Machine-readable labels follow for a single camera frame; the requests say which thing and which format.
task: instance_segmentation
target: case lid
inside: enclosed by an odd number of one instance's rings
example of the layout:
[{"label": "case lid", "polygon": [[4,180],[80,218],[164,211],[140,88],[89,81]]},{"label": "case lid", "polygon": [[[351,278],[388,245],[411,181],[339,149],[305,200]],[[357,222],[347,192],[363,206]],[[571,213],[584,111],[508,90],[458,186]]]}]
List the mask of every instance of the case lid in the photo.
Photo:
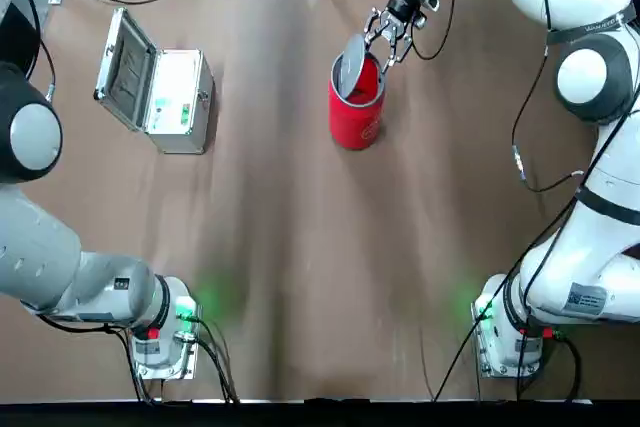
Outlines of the case lid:
[{"label": "case lid", "polygon": [[127,9],[116,9],[93,96],[131,130],[144,128],[157,54]]}]

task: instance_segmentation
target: electronic equipment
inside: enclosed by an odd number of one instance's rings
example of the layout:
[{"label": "electronic equipment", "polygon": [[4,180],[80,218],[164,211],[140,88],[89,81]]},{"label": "electronic equipment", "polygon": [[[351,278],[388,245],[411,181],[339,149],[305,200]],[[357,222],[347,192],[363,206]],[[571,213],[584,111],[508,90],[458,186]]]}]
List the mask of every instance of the electronic equipment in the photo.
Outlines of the electronic equipment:
[{"label": "electronic equipment", "polygon": [[202,154],[214,97],[199,50],[156,47],[125,8],[113,14],[94,98],[165,154]]}]

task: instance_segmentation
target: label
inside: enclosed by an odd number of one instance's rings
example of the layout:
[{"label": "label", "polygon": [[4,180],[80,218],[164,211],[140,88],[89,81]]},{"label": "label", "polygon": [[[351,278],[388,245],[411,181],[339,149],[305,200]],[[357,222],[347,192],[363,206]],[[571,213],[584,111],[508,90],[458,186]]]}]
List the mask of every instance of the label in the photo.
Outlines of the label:
[{"label": "label", "polygon": [[160,353],[160,342],[136,342],[136,353],[151,355]]},{"label": "label", "polygon": [[[540,343],[542,339],[527,339],[524,343],[524,351],[525,353],[537,352],[540,348]],[[520,353],[520,349],[522,348],[522,339],[516,340],[516,352]]]},{"label": "label", "polygon": [[191,105],[190,104],[184,104],[182,106],[182,118],[180,119],[180,123],[182,125],[187,125],[189,123],[189,110],[190,110]]},{"label": "label", "polygon": [[571,284],[567,303],[564,309],[581,314],[600,315],[607,300],[607,291],[602,287]]},{"label": "label", "polygon": [[113,290],[129,290],[129,279],[126,277],[116,277],[113,281]]}]

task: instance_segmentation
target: metal clamp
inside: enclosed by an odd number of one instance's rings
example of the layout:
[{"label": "metal clamp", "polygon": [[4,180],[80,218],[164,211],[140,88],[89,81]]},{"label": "metal clamp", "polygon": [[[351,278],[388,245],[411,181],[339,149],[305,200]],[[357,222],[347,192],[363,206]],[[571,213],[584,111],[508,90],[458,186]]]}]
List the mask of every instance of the metal clamp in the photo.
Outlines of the metal clamp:
[{"label": "metal clamp", "polygon": [[[416,15],[412,19],[412,23],[418,29],[424,26],[424,16]],[[378,27],[374,28],[374,23],[378,21]],[[413,38],[409,34],[410,30],[407,28],[407,24],[400,22],[395,18],[388,10],[380,12],[375,7],[371,9],[365,27],[364,27],[364,43],[365,49],[369,51],[373,42],[379,37],[384,37],[390,46],[389,56],[387,58],[382,73],[386,73],[390,67],[393,67],[397,63],[401,63],[407,57],[411,46],[413,45]],[[402,48],[398,55],[398,44],[402,42]]]}]

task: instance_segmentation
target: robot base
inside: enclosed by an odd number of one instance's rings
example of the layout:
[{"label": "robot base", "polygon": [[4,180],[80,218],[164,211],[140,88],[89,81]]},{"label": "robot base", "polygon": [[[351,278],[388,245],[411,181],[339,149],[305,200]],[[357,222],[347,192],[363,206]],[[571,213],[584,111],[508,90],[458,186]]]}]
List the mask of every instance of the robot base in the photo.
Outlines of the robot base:
[{"label": "robot base", "polygon": [[[481,312],[485,311],[504,275],[494,276],[485,285],[482,295],[471,304],[473,324]],[[518,375],[518,360],[522,335],[514,329],[506,318],[502,292],[486,309],[485,318],[478,323],[473,340],[476,343],[476,355],[480,373],[484,378],[515,378]],[[539,355],[541,338],[528,338],[520,377],[535,374],[540,368]]]},{"label": "robot base", "polygon": [[199,325],[193,322],[187,322],[177,317],[177,314],[184,313],[185,306],[189,312],[188,315],[202,318],[202,307],[196,304],[195,300],[189,294],[187,286],[175,277],[165,277],[165,281],[169,286],[170,305],[169,314],[164,325],[158,334],[158,353],[168,354],[162,355],[161,359],[175,359],[171,361],[157,361],[155,355],[148,355],[140,352],[134,340],[133,342],[133,358],[136,364],[136,372],[143,380],[164,379],[164,380],[190,380],[195,377],[198,344],[180,341],[176,338],[178,333],[191,334],[195,338],[198,336]]}]

